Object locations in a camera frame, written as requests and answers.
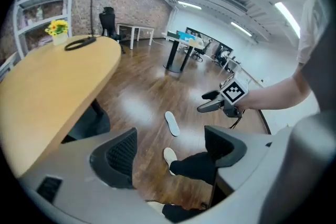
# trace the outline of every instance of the shoe insole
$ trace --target shoe insole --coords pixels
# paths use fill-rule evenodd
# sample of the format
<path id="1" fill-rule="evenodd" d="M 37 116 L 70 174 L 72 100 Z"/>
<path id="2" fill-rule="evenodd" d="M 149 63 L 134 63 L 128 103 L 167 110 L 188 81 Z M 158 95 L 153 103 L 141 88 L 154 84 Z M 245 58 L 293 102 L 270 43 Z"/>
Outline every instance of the shoe insole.
<path id="1" fill-rule="evenodd" d="M 177 125 L 177 122 L 176 122 L 176 119 L 175 119 L 173 113 L 170 112 L 170 111 L 167 111 L 166 113 L 164 113 L 164 116 L 167 120 L 169 130 L 172 133 L 172 135 L 179 136 L 180 135 L 180 128 Z"/>

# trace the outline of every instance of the white slipper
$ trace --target white slipper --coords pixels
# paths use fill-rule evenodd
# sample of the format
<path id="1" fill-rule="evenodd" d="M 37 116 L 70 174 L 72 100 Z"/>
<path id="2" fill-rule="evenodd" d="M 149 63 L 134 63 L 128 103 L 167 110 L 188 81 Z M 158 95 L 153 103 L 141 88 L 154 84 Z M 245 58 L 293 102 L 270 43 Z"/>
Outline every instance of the white slipper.
<path id="1" fill-rule="evenodd" d="M 175 119 L 173 113 L 170 112 L 170 111 L 167 111 L 166 113 L 164 113 L 164 116 L 167 120 L 169 130 L 172 133 L 172 135 L 179 136 L 180 135 L 180 128 L 177 125 L 177 122 L 176 122 L 176 119 Z"/>
<path id="2" fill-rule="evenodd" d="M 147 204 L 150 207 L 154 208 L 155 211 L 157 211 L 159 214 L 161 214 L 161 215 L 164 216 L 164 214 L 162 214 L 162 210 L 163 210 L 164 204 L 161 204 L 161 203 L 159 203 L 157 201 L 148 201 Z"/>
<path id="3" fill-rule="evenodd" d="M 163 150 L 163 157 L 164 159 L 166 160 L 167 164 L 168 164 L 168 169 L 170 167 L 170 164 L 173 162 L 173 161 L 177 161 L 177 157 L 176 157 L 176 154 L 175 152 L 170 148 L 170 147 L 166 147 L 164 150 Z"/>

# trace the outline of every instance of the ceiling duct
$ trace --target ceiling duct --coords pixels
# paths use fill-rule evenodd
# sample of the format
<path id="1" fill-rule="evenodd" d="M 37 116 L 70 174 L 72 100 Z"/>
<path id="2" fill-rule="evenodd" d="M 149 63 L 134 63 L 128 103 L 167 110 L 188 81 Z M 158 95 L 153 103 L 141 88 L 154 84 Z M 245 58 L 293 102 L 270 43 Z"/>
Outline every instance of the ceiling duct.
<path id="1" fill-rule="evenodd" d="M 242 5 L 241 3 L 239 3 L 235 0 L 221 0 L 221 1 L 229 3 L 230 5 L 234 6 L 235 8 L 237 8 L 238 10 L 240 10 L 244 14 L 247 12 L 247 8 L 244 5 Z"/>

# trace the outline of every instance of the wooden floor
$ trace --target wooden floor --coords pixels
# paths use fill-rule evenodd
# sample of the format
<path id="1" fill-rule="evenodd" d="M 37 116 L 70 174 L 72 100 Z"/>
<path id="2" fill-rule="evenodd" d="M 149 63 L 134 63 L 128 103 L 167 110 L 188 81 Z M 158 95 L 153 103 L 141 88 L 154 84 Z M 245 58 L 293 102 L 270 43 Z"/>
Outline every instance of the wooden floor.
<path id="1" fill-rule="evenodd" d="M 204 125 L 231 126 L 222 111 L 200 114 L 196 108 L 205 102 L 201 95 L 218 89 L 228 76 L 209 58 L 203 62 L 190 59 L 182 74 L 175 74 L 162 66 L 167 62 L 172 43 L 157 39 L 134 42 L 133 50 L 125 46 L 127 54 L 106 87 L 97 97 L 107 111 L 112 130 L 136 127 L 138 153 L 133 164 L 133 185 L 147 200 L 182 205 L 186 209 L 200 208 L 208 202 L 211 186 L 200 180 L 171 176 L 163 158 L 163 150 L 171 147 L 178 159 L 205 151 Z M 183 54 L 177 53 L 175 62 L 182 64 Z M 180 127 L 181 135 L 173 137 L 164 118 L 171 111 Z M 236 129 L 266 133 L 256 111 L 246 111 Z"/>

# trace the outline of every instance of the brick wall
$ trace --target brick wall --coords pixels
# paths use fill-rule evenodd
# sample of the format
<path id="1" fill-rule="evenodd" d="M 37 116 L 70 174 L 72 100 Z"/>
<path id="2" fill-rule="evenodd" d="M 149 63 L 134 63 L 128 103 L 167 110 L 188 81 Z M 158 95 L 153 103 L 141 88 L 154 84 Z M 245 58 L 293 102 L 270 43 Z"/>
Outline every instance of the brick wall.
<path id="1" fill-rule="evenodd" d="M 93 0 L 93 28 L 95 34 L 101 34 L 102 28 L 99 21 L 99 13 L 103 7 L 111 6 L 116 13 L 116 23 L 134 23 L 149 25 L 155 28 L 154 37 L 161 37 L 165 30 L 171 7 L 164 0 Z M 60 15 L 62 2 L 54 2 L 42 5 L 44 18 Z M 27 18 L 34 17 L 36 7 L 25 11 Z M 72 3 L 72 34 L 86 35 L 90 30 L 90 0 L 73 0 Z M 8 10 L 7 17 L 0 31 L 0 62 L 4 61 L 16 51 L 13 32 L 13 7 Z M 44 27 L 26 34 L 27 47 L 36 47 L 38 40 L 45 36 Z M 149 38 L 145 31 L 140 38 Z"/>

